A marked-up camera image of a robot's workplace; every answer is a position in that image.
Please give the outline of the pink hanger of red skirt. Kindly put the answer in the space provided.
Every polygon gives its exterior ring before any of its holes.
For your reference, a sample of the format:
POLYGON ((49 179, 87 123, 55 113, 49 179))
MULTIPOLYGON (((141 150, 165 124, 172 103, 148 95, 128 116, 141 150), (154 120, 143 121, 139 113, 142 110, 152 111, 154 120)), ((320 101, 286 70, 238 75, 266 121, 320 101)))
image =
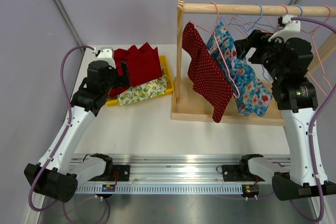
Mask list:
POLYGON ((248 32, 248 31, 250 31, 251 29, 254 30, 255 28, 257 28, 257 29, 260 29, 260 30, 263 30, 263 31, 266 31, 266 32, 269 33, 269 31, 263 29, 262 27, 269 27, 269 28, 271 28, 272 31, 276 31, 277 28, 275 28, 275 27, 272 25, 272 23, 271 23, 271 21, 269 20, 269 18, 267 18, 267 20, 268 20, 268 22, 269 22, 269 25, 265 25, 265 24, 262 24, 262 23, 259 23, 259 22, 258 22, 258 21, 262 18, 262 16, 263 16, 263 13, 264 13, 264 7, 263 7, 262 4, 259 4, 259 3, 258 3, 257 5, 260 7, 261 13, 260 13, 259 18, 258 18, 256 21, 254 21, 254 22, 249 22, 249 23, 248 23, 247 20, 244 19, 244 17, 239 16, 239 15, 234 16, 233 19, 237 19, 237 20, 239 20, 243 25, 249 25, 249 26, 251 26, 251 27, 248 28, 248 29, 245 29, 244 27, 242 27, 243 30, 245 30, 245 32, 248 32))

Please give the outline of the plain red skirt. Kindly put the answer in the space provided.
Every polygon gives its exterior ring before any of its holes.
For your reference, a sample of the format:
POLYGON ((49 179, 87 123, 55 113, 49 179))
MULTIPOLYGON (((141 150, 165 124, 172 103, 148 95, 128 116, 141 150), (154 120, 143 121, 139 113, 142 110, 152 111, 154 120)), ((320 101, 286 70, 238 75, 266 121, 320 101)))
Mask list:
POLYGON ((133 45, 128 50, 117 49, 114 52, 114 60, 119 75, 122 75, 121 63, 127 64, 130 85, 112 89, 109 93, 110 98, 116 98, 131 86, 135 87, 162 77, 158 49, 153 49, 148 43, 140 48, 133 45))

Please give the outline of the lemon print skirt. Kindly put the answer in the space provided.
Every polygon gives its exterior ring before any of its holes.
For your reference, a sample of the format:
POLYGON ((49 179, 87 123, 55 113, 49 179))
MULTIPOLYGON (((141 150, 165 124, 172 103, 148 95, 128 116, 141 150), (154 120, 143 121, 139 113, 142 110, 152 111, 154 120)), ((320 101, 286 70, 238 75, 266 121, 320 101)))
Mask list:
POLYGON ((117 95, 118 105, 133 104, 163 95, 167 90, 168 77, 163 75, 150 82, 130 87, 117 95))

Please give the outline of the blue floral skirt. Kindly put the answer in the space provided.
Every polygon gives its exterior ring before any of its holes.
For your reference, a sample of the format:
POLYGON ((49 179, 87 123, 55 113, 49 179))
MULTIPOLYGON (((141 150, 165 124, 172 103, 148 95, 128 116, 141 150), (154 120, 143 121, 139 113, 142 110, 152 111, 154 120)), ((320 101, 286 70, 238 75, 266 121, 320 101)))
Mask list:
POLYGON ((237 58, 233 66, 234 80, 240 90, 240 98, 235 98, 238 113, 244 116, 254 113, 263 117, 273 98, 271 92, 256 76, 253 68, 247 64, 246 58, 237 58))

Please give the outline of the blue hanger of lemon skirt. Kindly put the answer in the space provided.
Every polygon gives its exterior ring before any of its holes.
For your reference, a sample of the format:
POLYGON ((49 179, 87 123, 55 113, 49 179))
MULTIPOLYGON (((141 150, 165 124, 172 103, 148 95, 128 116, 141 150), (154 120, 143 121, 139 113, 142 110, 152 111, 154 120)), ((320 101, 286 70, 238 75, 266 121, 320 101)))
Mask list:
MULTIPOLYGON (((284 4, 280 4, 279 6, 282 6, 284 9, 285 9, 285 11, 286 11, 286 14, 289 14, 289 7, 287 6, 287 5, 284 5, 284 4)), ((294 4, 294 5, 290 5, 290 6, 295 6, 295 7, 297 7, 297 8, 299 8, 300 9, 300 12, 301 12, 301 14, 300 14, 300 16, 304 16, 304 10, 303 10, 303 7, 302 6, 300 6, 300 5, 298 5, 298 4, 294 4)), ((232 17, 232 20, 234 21, 234 23, 237 25, 237 26, 239 26, 238 25, 238 22, 240 22, 239 20, 237 20, 237 19, 233 19, 233 17, 232 17)), ((269 27, 262 27, 263 29, 265 29, 265 30, 267 30, 267 31, 269 31, 269 32, 272 32, 272 30, 271 30, 271 28, 269 28, 269 27)))

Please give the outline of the blue hanger of floral skirt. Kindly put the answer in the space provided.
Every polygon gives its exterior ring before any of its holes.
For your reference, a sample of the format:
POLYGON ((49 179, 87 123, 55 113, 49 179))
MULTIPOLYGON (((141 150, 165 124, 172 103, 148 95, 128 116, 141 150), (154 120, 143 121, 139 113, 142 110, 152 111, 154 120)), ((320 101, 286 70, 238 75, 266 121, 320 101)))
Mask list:
MULTIPOLYGON (((259 20, 263 16, 263 6, 260 3, 257 3, 257 5, 260 7, 260 15, 255 21, 253 21, 252 26, 250 28, 248 28, 246 31, 250 31, 250 30, 253 31, 256 27, 256 24, 259 22, 259 20)), ((262 67, 262 76, 266 80, 264 67, 262 67)))

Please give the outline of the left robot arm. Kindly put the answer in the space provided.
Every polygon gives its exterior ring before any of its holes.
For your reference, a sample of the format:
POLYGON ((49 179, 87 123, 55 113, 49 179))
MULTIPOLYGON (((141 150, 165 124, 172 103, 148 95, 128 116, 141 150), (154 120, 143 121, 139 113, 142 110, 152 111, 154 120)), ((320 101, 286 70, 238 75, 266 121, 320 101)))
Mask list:
POLYGON ((97 179, 118 180, 119 169, 109 155, 95 153, 70 168, 73 154, 88 126, 105 105, 110 90, 130 85, 127 64, 116 68, 103 60, 89 63, 87 76, 73 94, 70 112, 48 151, 36 164, 27 164, 24 175, 31 189, 37 193, 66 203, 77 187, 97 179))

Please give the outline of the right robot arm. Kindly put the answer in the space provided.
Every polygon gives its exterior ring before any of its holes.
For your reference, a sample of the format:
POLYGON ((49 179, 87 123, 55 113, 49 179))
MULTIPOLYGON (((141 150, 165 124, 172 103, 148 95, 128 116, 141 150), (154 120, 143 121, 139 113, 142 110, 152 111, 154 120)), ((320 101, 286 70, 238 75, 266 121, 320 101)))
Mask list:
POLYGON ((285 123, 291 161, 290 169, 285 169, 262 155, 245 155, 239 176, 244 180, 260 177, 272 185, 281 201, 334 195, 335 183, 324 171, 317 139, 316 120, 323 106, 318 105, 316 89, 305 76, 313 60, 311 44, 256 29, 234 46, 239 59, 254 48, 249 62, 264 66, 273 79, 272 95, 285 123))

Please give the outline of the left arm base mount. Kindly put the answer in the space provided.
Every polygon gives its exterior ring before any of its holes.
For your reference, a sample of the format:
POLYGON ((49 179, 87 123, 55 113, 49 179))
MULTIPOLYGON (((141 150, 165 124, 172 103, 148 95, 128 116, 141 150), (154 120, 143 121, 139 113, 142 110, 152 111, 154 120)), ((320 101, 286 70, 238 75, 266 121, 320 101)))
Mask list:
POLYGON ((102 197, 104 199, 110 198, 113 193, 116 190, 117 183, 119 181, 121 182, 128 182, 130 178, 130 168, 131 166, 129 164, 123 164, 123 165, 116 165, 113 163, 113 158, 100 154, 86 154, 83 158, 83 162, 86 160, 87 157, 97 157, 102 159, 106 162, 106 168, 104 170, 104 173, 102 175, 96 176, 90 181, 98 181, 98 182, 107 182, 112 181, 112 184, 104 184, 102 185, 102 192, 108 192, 108 194, 98 194, 96 193, 97 197, 102 197))

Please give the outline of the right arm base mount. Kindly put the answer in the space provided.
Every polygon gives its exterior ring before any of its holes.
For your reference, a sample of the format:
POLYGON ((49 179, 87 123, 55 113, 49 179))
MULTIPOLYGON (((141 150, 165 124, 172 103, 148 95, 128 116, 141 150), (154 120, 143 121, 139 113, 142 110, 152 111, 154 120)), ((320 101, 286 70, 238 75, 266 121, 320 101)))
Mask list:
POLYGON ((248 161, 252 158, 263 157, 260 154, 243 155, 238 164, 218 165, 216 171, 223 176, 225 182, 250 182, 250 185, 243 185, 241 195, 246 201, 262 199, 259 196, 259 182, 264 182, 262 178, 252 174, 248 168, 248 161))

